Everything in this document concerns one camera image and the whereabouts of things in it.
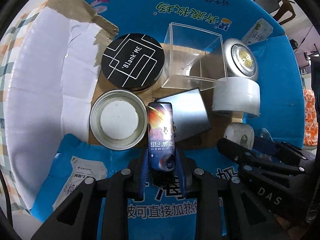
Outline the clear acrylic cube box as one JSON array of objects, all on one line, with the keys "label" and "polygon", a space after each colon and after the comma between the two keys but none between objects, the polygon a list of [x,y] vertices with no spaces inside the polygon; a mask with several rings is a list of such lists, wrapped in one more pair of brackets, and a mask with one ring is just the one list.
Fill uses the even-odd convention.
[{"label": "clear acrylic cube box", "polygon": [[227,81],[222,35],[172,22],[162,47],[165,53],[162,88],[204,91]]}]

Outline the checkered orange plaid cloth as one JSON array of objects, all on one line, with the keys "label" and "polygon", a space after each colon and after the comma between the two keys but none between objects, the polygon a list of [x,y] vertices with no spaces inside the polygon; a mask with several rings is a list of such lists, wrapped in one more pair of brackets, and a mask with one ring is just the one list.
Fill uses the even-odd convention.
[{"label": "checkered orange plaid cloth", "polygon": [[63,62],[70,28],[103,31],[103,19],[88,5],[72,20],[49,2],[20,17],[1,39],[1,208],[8,194],[14,215],[32,216],[63,137]]}]

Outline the black round compact case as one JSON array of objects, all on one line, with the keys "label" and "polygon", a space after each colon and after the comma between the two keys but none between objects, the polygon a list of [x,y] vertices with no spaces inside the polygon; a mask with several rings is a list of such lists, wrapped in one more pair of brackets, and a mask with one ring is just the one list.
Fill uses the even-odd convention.
[{"label": "black round compact case", "polygon": [[131,33],[113,40],[101,58],[101,70],[120,89],[140,92],[160,78],[165,62],[162,46],[149,35]]}]

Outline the black grey charger block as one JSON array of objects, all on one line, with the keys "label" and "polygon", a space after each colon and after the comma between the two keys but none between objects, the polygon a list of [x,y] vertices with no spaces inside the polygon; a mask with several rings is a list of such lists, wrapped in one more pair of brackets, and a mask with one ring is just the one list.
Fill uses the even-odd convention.
[{"label": "black grey charger block", "polygon": [[175,142],[211,129],[204,101],[198,88],[158,98],[155,102],[171,103]]}]

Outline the silver round puck light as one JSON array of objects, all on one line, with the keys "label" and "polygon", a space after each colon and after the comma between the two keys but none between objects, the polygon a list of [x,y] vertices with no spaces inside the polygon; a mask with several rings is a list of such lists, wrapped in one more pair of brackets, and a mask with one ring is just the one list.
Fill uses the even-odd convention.
[{"label": "silver round puck light", "polygon": [[257,60],[244,42],[235,38],[225,40],[223,58],[228,77],[243,77],[257,81],[259,75]]}]

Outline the white earbud case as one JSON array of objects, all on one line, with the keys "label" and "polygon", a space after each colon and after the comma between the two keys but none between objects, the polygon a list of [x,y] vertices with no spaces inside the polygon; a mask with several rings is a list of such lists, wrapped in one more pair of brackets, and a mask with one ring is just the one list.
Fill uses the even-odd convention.
[{"label": "white earbud case", "polygon": [[255,138],[253,128],[240,122],[230,123],[223,137],[250,150],[253,148]]}]

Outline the black weight bench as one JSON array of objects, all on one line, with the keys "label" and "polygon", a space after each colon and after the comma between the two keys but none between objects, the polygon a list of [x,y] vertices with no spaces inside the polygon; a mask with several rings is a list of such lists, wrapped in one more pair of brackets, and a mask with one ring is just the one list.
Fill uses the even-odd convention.
[{"label": "black weight bench", "polygon": [[277,11],[280,6],[278,0],[253,0],[256,4],[262,7],[267,13],[271,14]]}]

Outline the blue cardboard box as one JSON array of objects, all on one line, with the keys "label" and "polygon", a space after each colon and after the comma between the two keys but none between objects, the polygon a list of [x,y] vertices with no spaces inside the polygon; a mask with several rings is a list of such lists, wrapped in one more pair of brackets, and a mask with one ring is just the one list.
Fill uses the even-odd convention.
[{"label": "blue cardboard box", "polygon": [[252,0],[46,0],[1,27],[14,229],[29,239],[288,239],[298,201],[242,175],[302,146],[283,28]]}]

